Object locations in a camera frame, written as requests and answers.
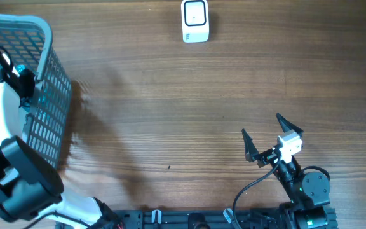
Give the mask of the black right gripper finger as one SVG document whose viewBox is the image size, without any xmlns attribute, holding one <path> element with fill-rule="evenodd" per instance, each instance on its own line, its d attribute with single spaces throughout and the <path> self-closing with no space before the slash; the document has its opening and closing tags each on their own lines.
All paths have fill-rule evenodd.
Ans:
<svg viewBox="0 0 366 229">
<path fill-rule="evenodd" d="M 256 157 L 258 157 L 259 155 L 259 151 L 255 147 L 255 144 L 252 142 L 252 138 L 249 136 L 244 128 L 241 130 L 241 134 L 244 141 L 245 158 L 248 162 L 254 162 L 256 160 Z"/>
<path fill-rule="evenodd" d="M 278 120 L 278 123 L 280 124 L 281 129 L 284 132 L 294 130 L 297 134 L 303 134 L 304 133 L 304 131 L 301 128 L 299 128 L 298 126 L 296 126 L 293 123 L 291 123 L 290 121 L 288 121 L 280 113 L 276 113 L 276 118 Z"/>
</svg>

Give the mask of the teal mouthwash bottle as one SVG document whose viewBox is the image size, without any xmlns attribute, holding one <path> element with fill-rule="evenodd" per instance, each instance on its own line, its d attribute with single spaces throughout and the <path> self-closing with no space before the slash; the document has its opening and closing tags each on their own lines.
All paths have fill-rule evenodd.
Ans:
<svg viewBox="0 0 366 229">
<path fill-rule="evenodd" d="M 17 94 L 20 98 L 19 107 L 26 113 L 34 110 L 42 94 L 43 80 L 38 72 L 34 72 L 25 65 L 17 65 L 14 70 L 18 73 Z"/>
</svg>

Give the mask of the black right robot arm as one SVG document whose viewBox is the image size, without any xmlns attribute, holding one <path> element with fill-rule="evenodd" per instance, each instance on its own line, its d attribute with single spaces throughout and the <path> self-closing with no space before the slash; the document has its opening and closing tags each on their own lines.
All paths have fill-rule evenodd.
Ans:
<svg viewBox="0 0 366 229">
<path fill-rule="evenodd" d="M 276 118 L 283 133 L 273 147 L 260 153 L 251 136 L 241 130 L 245 160 L 257 162 L 259 167 L 270 165 L 265 175 L 246 185 L 233 201 L 233 222 L 237 222 L 236 204 L 242 193 L 271 175 L 280 182 L 289 201 L 275 209 L 252 209 L 249 221 L 260 228 L 326 228 L 330 225 L 325 207 L 330 203 L 330 174 L 318 166 L 302 168 L 295 155 L 302 150 L 304 131 L 281 114 Z"/>
</svg>

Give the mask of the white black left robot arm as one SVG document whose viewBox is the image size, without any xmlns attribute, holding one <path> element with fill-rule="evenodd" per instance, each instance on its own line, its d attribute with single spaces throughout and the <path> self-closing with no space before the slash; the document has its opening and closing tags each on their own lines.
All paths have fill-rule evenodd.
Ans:
<svg viewBox="0 0 366 229">
<path fill-rule="evenodd" d="M 50 219 L 73 228 L 124 228 L 106 204 L 66 189 L 56 169 L 24 139 L 35 79 L 0 46 L 0 218 L 26 220 L 30 227 Z"/>
</svg>

